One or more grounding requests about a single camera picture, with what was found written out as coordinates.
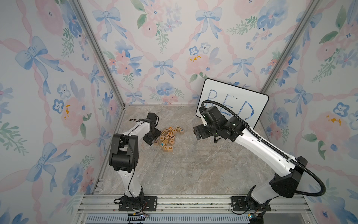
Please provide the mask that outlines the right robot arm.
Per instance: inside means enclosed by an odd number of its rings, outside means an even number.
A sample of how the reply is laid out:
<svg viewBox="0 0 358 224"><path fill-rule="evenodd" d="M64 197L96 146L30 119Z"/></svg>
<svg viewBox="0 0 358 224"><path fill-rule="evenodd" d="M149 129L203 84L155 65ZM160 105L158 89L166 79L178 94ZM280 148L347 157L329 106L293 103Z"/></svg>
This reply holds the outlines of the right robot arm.
<svg viewBox="0 0 358 224"><path fill-rule="evenodd" d="M291 156L274 150L248 123L236 116L227 119L215 106L201 106L199 112L203 123L194 127L198 140L211 136L215 142L229 139L248 149L274 170L271 179L250 189L244 200L248 210L264 209L276 197L292 198L295 195L304 171L290 162Z"/></svg>

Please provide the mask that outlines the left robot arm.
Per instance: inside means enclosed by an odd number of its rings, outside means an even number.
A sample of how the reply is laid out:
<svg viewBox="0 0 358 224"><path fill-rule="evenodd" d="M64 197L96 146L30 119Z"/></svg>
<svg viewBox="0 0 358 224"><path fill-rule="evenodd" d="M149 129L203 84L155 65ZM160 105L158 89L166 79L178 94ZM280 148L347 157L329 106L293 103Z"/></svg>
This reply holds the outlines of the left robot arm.
<svg viewBox="0 0 358 224"><path fill-rule="evenodd" d="M135 125L124 133L113 135L109 154L109 165L118 172L125 187L124 195L119 201L121 211L143 211L145 197L143 187L136 176L139 162L139 143L143 140L149 146L161 135L157 129L159 117L155 113L148 113L145 119L134 119Z"/></svg>

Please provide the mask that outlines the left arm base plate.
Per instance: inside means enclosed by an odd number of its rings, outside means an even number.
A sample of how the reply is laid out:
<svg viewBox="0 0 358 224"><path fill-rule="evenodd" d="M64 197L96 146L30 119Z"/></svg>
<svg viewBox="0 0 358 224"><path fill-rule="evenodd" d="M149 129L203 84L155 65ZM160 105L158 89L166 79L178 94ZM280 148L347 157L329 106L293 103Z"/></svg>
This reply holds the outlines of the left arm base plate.
<svg viewBox="0 0 358 224"><path fill-rule="evenodd" d="M130 212L156 211L157 204L157 196L144 196L136 198L123 196L119 201L118 210Z"/></svg>

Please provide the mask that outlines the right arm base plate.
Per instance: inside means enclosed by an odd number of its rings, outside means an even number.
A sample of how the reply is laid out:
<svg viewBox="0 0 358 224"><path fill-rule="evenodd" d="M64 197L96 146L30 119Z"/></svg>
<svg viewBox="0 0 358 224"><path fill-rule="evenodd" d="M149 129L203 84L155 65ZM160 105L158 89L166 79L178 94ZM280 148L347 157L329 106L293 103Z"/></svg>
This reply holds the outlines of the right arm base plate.
<svg viewBox="0 0 358 224"><path fill-rule="evenodd" d="M246 196L231 196L231 209L234 212L263 212L271 211L267 203L259 204L254 200L246 199Z"/></svg>

